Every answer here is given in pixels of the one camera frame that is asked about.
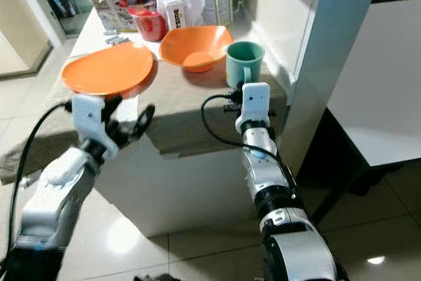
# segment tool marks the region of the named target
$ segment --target white cabinet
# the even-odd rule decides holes
[[[370,166],[421,157],[421,0],[370,6],[328,103]]]

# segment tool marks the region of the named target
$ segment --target black cable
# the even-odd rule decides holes
[[[11,197],[11,206],[10,206],[10,210],[9,210],[9,237],[8,237],[8,241],[7,241],[7,252],[6,252],[6,257],[2,262],[2,267],[0,269],[0,278],[2,277],[2,275],[5,273],[6,268],[5,265],[7,264],[7,260],[11,254],[11,250],[12,250],[12,243],[13,243],[13,230],[14,230],[14,212],[15,212],[15,207],[16,207],[16,198],[18,195],[18,189],[19,189],[19,183],[22,180],[22,175],[23,175],[23,171],[24,171],[24,166],[25,166],[25,161],[26,161],[26,157],[28,156],[28,152],[29,149],[31,147],[32,141],[35,138],[35,135],[37,133],[37,131],[39,130],[39,127],[43,124],[43,122],[45,121],[45,119],[55,110],[58,109],[59,107],[66,107],[67,103],[59,103],[58,105],[55,105],[54,107],[52,107],[51,109],[49,109],[37,122],[37,124],[35,125],[34,129],[32,130],[31,134],[29,135],[28,140],[25,143],[24,146],[24,150],[22,152],[22,155],[20,156],[20,161],[19,161],[19,167],[18,167],[18,172],[16,173],[16,181],[14,182],[14,186],[13,186],[13,193],[12,193],[12,197]]]
[[[241,143],[238,141],[231,141],[231,140],[226,140],[224,138],[221,138],[219,135],[217,135],[215,132],[212,131],[212,129],[210,128],[208,122],[206,121],[206,117],[205,117],[205,105],[213,100],[213,99],[219,99],[219,98],[223,98],[223,99],[232,99],[232,95],[212,95],[209,98],[207,98],[201,105],[200,108],[200,112],[201,112],[201,116],[202,116],[202,121],[203,121],[203,125],[205,125],[205,128],[207,129],[207,131],[209,132],[210,135],[212,135],[215,139],[217,139],[218,141],[227,144],[227,145],[231,145],[231,146],[236,146],[236,147],[246,147],[249,149],[253,149],[255,151],[260,151],[261,153],[264,153],[266,155],[268,155],[269,157],[273,158],[281,167],[281,169],[283,170],[285,177],[287,178],[289,185],[291,186],[291,189],[294,191],[294,193],[296,194],[296,196],[298,197],[298,191],[297,191],[297,185],[295,184],[295,180],[292,177],[289,169],[284,165],[284,163],[281,160],[281,157],[265,150],[264,148],[261,148],[259,146],[254,146],[254,145],[249,145],[246,143]]]

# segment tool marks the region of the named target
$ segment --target green mug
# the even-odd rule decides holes
[[[264,49],[248,41],[231,44],[226,53],[226,83],[231,88],[239,84],[258,82]]]

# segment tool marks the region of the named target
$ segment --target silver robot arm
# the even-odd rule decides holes
[[[276,144],[268,133],[269,95],[268,84],[245,84],[241,116],[235,127],[244,143],[276,155]],[[304,211],[289,169],[263,152],[246,147],[243,165],[260,218],[265,280],[347,280]]]
[[[148,106],[130,132],[122,131],[111,114],[121,96],[105,102],[77,95],[72,116],[79,133],[78,147],[67,149],[39,177],[34,196],[27,202],[21,227],[8,259],[4,281],[54,281],[72,238],[80,209],[93,189],[100,166],[119,148],[138,140],[149,126],[155,107]]]

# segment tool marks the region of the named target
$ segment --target orange bowl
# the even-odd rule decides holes
[[[225,48],[232,42],[224,26],[192,26],[169,31],[159,53],[164,61],[188,72],[206,72],[225,57]]]
[[[128,42],[71,62],[63,69],[61,77],[78,93],[113,95],[140,84],[152,66],[151,51]]]

